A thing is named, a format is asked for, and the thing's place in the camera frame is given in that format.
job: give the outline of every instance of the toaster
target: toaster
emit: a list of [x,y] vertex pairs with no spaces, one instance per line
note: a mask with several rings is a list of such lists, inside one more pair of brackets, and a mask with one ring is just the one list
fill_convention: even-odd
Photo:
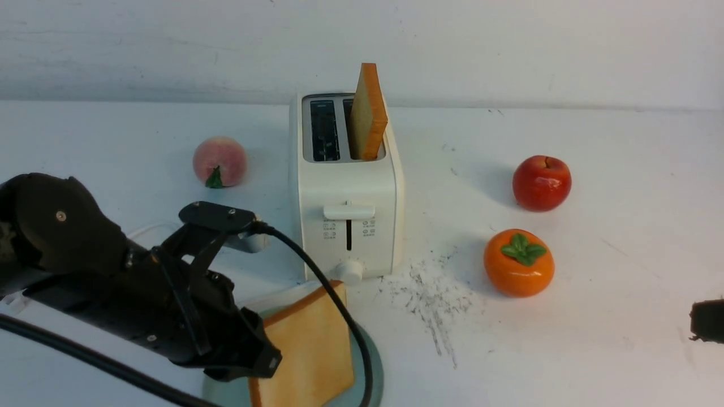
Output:
[[[392,273],[402,258],[405,211],[391,123],[376,159],[350,150],[354,95],[298,94],[290,106],[292,233],[327,278],[346,284]],[[304,277],[316,279],[306,264]]]

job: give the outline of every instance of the orange persimmon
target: orange persimmon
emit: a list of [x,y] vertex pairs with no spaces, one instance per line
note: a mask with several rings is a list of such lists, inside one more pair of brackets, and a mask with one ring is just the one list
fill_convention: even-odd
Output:
[[503,230],[485,247],[483,265],[490,282],[510,297],[530,297],[553,280],[550,249],[537,236],[520,229]]

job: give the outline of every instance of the black cable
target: black cable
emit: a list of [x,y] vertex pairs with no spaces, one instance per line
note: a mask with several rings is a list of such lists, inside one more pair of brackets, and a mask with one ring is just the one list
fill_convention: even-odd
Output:
[[281,240],[284,244],[289,246],[294,252],[299,255],[299,257],[304,260],[305,263],[309,266],[309,268],[312,270],[314,275],[319,279],[319,282],[321,282],[322,287],[327,291],[329,294],[329,297],[332,298],[332,302],[337,306],[337,308],[340,310],[340,313],[342,314],[342,317],[347,322],[347,325],[350,328],[350,331],[352,332],[352,336],[355,337],[355,340],[357,341],[357,344],[360,348],[360,353],[362,354],[362,364],[364,367],[364,377],[365,377],[365,383],[364,383],[364,394],[362,395],[362,401],[360,402],[360,407],[367,407],[369,406],[370,400],[372,399],[372,385],[373,385],[373,378],[372,378],[372,360],[369,355],[369,349],[367,348],[367,344],[364,340],[364,337],[362,336],[362,332],[360,332],[359,327],[357,327],[357,323],[352,319],[352,316],[350,315],[349,311],[347,311],[347,308],[345,307],[345,304],[342,303],[342,300],[340,300],[340,297],[337,295],[337,293],[334,291],[334,288],[332,288],[332,285],[329,284],[329,280],[324,276],[324,274],[319,269],[319,266],[314,263],[314,260],[312,260],[311,257],[302,249],[297,243],[295,243],[294,240],[287,237],[284,233],[280,232],[279,230],[273,228],[272,226],[269,226],[268,224],[264,222],[258,222],[258,229],[256,230],[257,233],[263,233],[266,235],[274,236],[277,239]]
[[166,401],[182,407],[221,407],[197,398],[188,393],[174,389],[153,377],[147,376],[138,370],[130,368],[108,356],[102,355],[90,348],[73,342],[70,339],[54,334],[42,328],[20,321],[11,316],[0,315],[0,329],[33,340],[37,343],[53,348],[78,360],[111,374],[126,383],[134,385]]

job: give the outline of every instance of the green leaf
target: green leaf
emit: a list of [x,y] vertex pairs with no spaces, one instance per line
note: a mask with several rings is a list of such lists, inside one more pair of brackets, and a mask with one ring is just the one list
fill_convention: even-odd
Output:
[[209,178],[206,179],[206,187],[207,188],[223,188],[224,183],[222,183],[222,172],[218,167],[214,168],[214,171],[209,175]]
[[531,259],[530,257],[528,257],[524,254],[519,254],[518,256],[516,256],[515,260],[518,260],[518,263],[520,263],[526,267],[530,267],[533,265],[533,263],[536,262],[535,259]]
[[533,259],[538,259],[540,256],[543,256],[546,254],[545,247],[541,245],[528,245],[526,248],[526,256],[531,257]]
[[520,253],[520,251],[516,250],[511,245],[505,245],[501,247],[500,252],[509,257],[516,257]]
[[528,238],[526,238],[521,233],[516,233],[510,239],[510,244],[512,244],[513,247],[518,249],[519,251],[524,252],[526,250],[526,246],[528,245]]

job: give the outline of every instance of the fake apple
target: fake apple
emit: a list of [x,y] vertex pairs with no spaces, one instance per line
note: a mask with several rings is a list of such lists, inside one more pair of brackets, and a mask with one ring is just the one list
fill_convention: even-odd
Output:
[[209,188],[239,184],[246,173],[247,164],[246,151],[231,137],[208,138],[193,153],[193,171]]
[[513,195],[518,205],[535,212],[562,204],[571,192],[571,171],[565,162],[548,156],[533,156],[513,174]]

